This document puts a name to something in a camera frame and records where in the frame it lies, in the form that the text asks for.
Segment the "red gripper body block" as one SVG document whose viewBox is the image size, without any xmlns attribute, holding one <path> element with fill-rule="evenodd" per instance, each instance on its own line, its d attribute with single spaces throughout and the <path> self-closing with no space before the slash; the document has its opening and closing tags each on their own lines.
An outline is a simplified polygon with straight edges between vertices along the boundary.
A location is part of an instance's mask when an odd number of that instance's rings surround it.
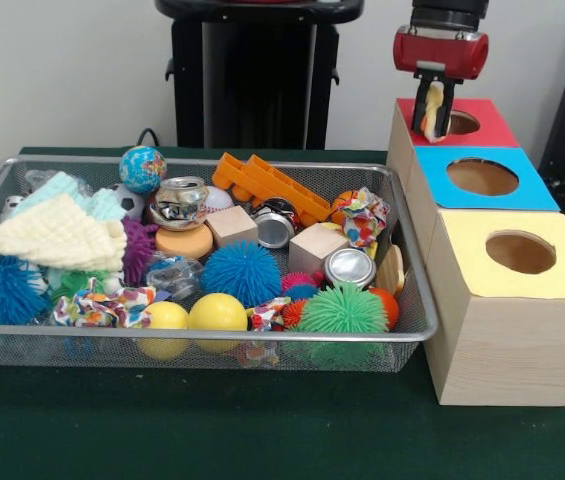
<svg viewBox="0 0 565 480">
<path fill-rule="evenodd" d="M 489 36 L 481 32 L 403 25 L 393 42 L 397 70 L 458 81 L 477 79 L 488 54 Z"/>
</svg>

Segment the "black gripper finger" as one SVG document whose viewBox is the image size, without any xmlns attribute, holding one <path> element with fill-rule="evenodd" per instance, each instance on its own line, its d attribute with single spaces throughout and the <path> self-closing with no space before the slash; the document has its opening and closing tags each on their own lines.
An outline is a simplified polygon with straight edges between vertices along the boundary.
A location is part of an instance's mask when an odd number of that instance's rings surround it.
<svg viewBox="0 0 565 480">
<path fill-rule="evenodd" d="M 437 111 L 436 134 L 438 137 L 444 137 L 450 125 L 456 82 L 446 78 L 440 79 L 439 82 L 442 85 L 442 104 Z"/>
<path fill-rule="evenodd" d="M 427 94 L 430 88 L 430 77 L 427 74 L 419 74 L 419 85 L 415 96 L 412 118 L 412 131 L 422 132 L 422 120 L 426 115 Z"/>
</svg>

